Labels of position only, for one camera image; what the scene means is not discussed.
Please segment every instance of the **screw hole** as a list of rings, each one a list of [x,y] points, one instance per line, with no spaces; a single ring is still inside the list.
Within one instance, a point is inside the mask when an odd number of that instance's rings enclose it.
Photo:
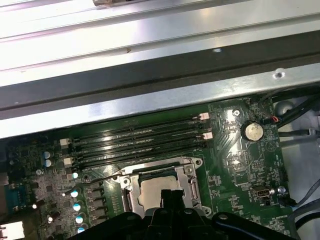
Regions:
[[[275,70],[275,73],[273,74],[274,79],[281,79],[286,75],[285,70],[283,68],[278,68]]]
[[[275,77],[278,78],[278,79],[282,78],[283,76],[284,76],[284,74],[282,72],[277,72],[275,74]]]

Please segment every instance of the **capacitor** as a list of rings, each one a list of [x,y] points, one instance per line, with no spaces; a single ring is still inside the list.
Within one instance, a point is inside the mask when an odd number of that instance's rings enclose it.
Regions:
[[[84,212],[81,212],[76,218],[75,218],[75,222],[77,224],[82,224],[84,222],[84,220],[86,219],[86,214]]]
[[[52,161],[51,161],[50,159],[47,159],[47,160],[44,161],[44,166],[45,166],[46,168],[51,167],[51,165],[52,165]]]
[[[78,174],[77,172],[74,172],[74,173],[72,173],[72,177],[73,177],[74,179],[76,179],[77,177],[79,177],[79,174]]]
[[[60,212],[55,211],[48,217],[48,223],[52,223],[54,220],[56,220],[60,216]]]
[[[79,227],[78,230],[77,230],[77,233],[80,234],[82,233],[83,231],[85,231],[85,229],[83,227]]]
[[[277,190],[278,190],[278,193],[280,194],[285,194],[287,191],[284,186],[279,186]]]
[[[41,176],[42,174],[44,174],[44,171],[42,169],[37,169],[35,171],[35,174],[37,174],[38,176]]]
[[[78,191],[74,190],[73,192],[70,193],[71,197],[76,198],[78,196]]]
[[[73,205],[73,209],[75,211],[80,211],[80,209],[83,207],[84,202],[83,201],[77,201],[74,205]]]
[[[51,153],[49,151],[45,151],[43,153],[43,157],[44,157],[44,159],[49,159],[51,157]]]
[[[264,136],[264,129],[257,122],[247,122],[241,127],[241,135],[248,141],[256,142]]]
[[[38,209],[40,208],[41,206],[45,205],[45,201],[42,199],[42,200],[39,200],[37,201],[36,203],[32,204],[32,208],[33,209]]]

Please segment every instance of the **ram slot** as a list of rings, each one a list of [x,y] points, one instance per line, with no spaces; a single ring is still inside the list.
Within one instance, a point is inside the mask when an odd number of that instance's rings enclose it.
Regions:
[[[170,154],[171,156],[174,156],[175,154],[180,155],[186,152],[190,153],[194,151],[200,151],[205,147],[206,147],[206,142],[199,141],[199,142],[194,142],[189,144],[183,144],[180,146],[158,148],[158,149],[154,149],[153,151],[136,154],[135,156],[128,155],[128,156],[122,156],[122,157],[97,160],[97,161],[88,162],[85,164],[77,164],[77,168],[79,168],[80,170],[83,170],[88,168],[101,167],[106,164],[113,164],[113,163],[123,162],[123,161],[152,161],[154,159],[158,159],[160,155],[164,155],[164,154],[168,154],[168,155]]]
[[[102,131],[102,132],[95,133],[95,134],[92,134],[92,135],[78,137],[78,138],[76,138],[74,140],[86,140],[86,139],[92,139],[92,138],[108,137],[110,135],[116,135],[116,134],[120,134],[120,133],[131,132],[132,130],[140,130],[140,129],[144,129],[144,128],[153,128],[153,127],[158,127],[158,126],[161,126],[161,125],[180,124],[180,123],[193,121],[194,118],[195,117],[191,116],[191,117],[180,118],[180,119],[175,119],[175,120],[171,120],[171,121],[158,122],[158,123],[149,124],[149,125],[132,126],[132,127],[128,127],[128,128],[122,128],[122,129]]]
[[[135,148],[145,148],[149,146],[154,146],[157,144],[169,143],[172,141],[180,141],[187,139],[194,139],[199,135],[197,130],[193,131],[179,131],[179,132],[171,132],[166,134],[160,134],[150,137],[144,137],[140,139],[135,139],[131,141],[120,142],[116,144],[104,144],[100,146],[95,146],[91,148],[85,148],[82,151],[78,152],[79,156],[90,157],[93,155],[97,155],[97,153],[101,152],[120,152],[125,150],[131,150]]]
[[[161,124],[157,126],[143,126],[139,129],[132,128],[130,131],[121,132],[118,134],[108,134],[104,133],[103,136],[100,137],[94,137],[94,138],[88,138],[88,139],[82,139],[77,142],[75,142],[74,146],[82,146],[83,148],[85,145],[94,146],[101,144],[103,142],[121,142],[130,140],[132,138],[142,138],[157,134],[163,134],[163,133],[169,133],[169,132],[177,132],[187,129],[193,129],[193,128],[201,128],[203,127],[203,124],[200,120],[185,120],[175,123],[167,123],[167,124]]]

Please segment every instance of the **motherboard mounting screw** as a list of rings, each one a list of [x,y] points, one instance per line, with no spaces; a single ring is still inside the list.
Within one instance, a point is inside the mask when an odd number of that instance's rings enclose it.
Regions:
[[[278,193],[280,193],[280,194],[284,194],[287,191],[284,186],[279,186],[277,190],[278,190]]]
[[[192,167],[190,167],[190,166],[187,166],[187,167],[185,168],[185,171],[186,171],[188,174],[191,174],[191,173],[193,172]]]
[[[185,210],[184,210],[184,213],[185,213],[185,214],[192,214],[192,210],[191,210],[191,209],[185,209]]]
[[[240,110],[239,110],[239,109],[234,109],[234,110],[232,111],[232,115],[235,116],[235,117],[240,116]]]
[[[227,220],[227,219],[228,219],[228,216],[227,216],[227,215],[224,215],[224,214],[221,214],[221,215],[219,215],[219,218],[220,218],[221,220]]]

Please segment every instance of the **screw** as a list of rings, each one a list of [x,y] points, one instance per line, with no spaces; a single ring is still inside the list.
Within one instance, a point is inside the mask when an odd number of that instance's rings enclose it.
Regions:
[[[193,172],[192,167],[190,167],[190,166],[187,166],[187,167],[185,168],[185,171],[186,171],[188,174],[190,174],[190,173]]]
[[[123,183],[124,183],[124,184],[128,184],[128,183],[130,183],[130,180],[129,180],[128,178],[125,178],[125,179],[123,180]]]
[[[278,187],[278,193],[280,193],[280,194],[284,194],[284,193],[286,193],[286,188],[284,187],[284,186],[279,186]]]
[[[227,220],[227,219],[228,219],[228,216],[227,216],[227,215],[224,215],[224,214],[221,214],[221,215],[219,215],[219,218],[220,218],[221,220]]]
[[[269,190],[269,194],[270,195],[273,195],[273,194],[275,194],[276,193],[276,190],[274,190],[273,188],[271,188],[270,190]]]
[[[232,115],[235,116],[235,117],[240,116],[240,110],[239,110],[239,109],[234,109],[234,110],[232,111]]]
[[[185,209],[185,210],[184,210],[184,213],[185,213],[185,214],[192,214],[192,210],[191,210],[191,209]]]

